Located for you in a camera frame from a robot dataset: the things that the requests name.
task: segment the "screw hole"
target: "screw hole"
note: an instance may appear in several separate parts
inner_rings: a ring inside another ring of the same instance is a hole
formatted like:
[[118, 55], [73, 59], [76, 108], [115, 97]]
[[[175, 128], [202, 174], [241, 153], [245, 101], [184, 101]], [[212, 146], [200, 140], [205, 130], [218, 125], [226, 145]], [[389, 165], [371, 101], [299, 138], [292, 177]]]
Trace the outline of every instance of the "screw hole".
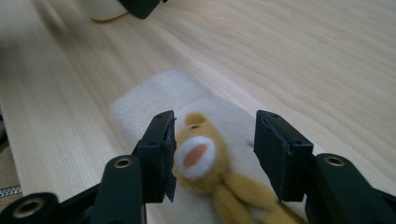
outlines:
[[132, 164], [132, 161], [130, 159], [120, 159], [114, 163], [114, 166], [116, 168], [125, 168], [125, 167], [130, 166], [131, 164]]
[[336, 157], [329, 156], [324, 158], [324, 160], [333, 166], [345, 166], [345, 163]]
[[29, 217], [38, 212], [43, 206], [45, 201], [41, 198], [33, 198], [27, 200], [15, 209], [13, 216], [15, 218]]

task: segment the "yellow plush toy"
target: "yellow plush toy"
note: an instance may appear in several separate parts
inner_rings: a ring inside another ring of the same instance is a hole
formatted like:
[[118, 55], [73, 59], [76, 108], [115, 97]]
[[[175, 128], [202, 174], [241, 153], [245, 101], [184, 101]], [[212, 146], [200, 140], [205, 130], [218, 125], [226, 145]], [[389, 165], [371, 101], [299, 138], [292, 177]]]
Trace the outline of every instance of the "yellow plush toy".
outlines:
[[227, 146], [213, 124], [201, 113], [190, 113], [177, 135], [174, 175], [190, 191], [211, 194], [225, 224], [255, 223], [249, 207], [263, 211], [260, 223], [304, 223], [264, 184], [233, 173]]

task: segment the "wood grain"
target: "wood grain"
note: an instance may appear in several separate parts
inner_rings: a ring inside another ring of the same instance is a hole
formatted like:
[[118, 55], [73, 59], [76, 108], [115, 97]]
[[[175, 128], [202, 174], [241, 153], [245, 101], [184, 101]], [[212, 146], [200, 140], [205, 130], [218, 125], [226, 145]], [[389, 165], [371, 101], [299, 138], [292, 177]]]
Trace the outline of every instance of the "wood grain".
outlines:
[[170, 66], [276, 112], [396, 195], [396, 3], [172, 0], [91, 21], [72, 0], [0, 6], [0, 104], [24, 193], [61, 200], [131, 151], [109, 106]]

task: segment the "white object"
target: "white object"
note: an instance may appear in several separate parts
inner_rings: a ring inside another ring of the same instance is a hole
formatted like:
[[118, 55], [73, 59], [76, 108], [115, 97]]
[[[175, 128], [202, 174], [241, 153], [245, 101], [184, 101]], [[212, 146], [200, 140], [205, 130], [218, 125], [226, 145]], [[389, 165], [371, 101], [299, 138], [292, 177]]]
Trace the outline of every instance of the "white object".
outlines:
[[78, 2], [88, 16], [96, 21], [112, 20], [128, 12], [118, 0], [78, 0]]
[[[203, 155], [194, 165], [187, 164], [186, 160], [191, 153], [196, 150], [204, 150]], [[216, 146], [212, 139], [204, 136], [195, 136], [178, 147], [177, 153], [177, 169], [188, 179], [197, 179], [205, 175], [211, 168], [216, 159]]]

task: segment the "teddy bear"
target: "teddy bear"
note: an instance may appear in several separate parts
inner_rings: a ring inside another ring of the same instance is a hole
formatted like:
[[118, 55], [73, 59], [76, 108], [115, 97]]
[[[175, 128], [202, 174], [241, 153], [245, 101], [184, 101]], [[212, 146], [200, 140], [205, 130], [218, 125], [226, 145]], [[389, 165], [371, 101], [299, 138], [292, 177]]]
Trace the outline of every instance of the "teddy bear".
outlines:
[[[185, 124], [176, 136], [173, 173], [182, 188], [211, 195], [223, 223], [305, 223], [263, 183], [232, 170], [227, 146], [204, 114], [188, 114]], [[250, 208], [262, 211], [259, 220]]]

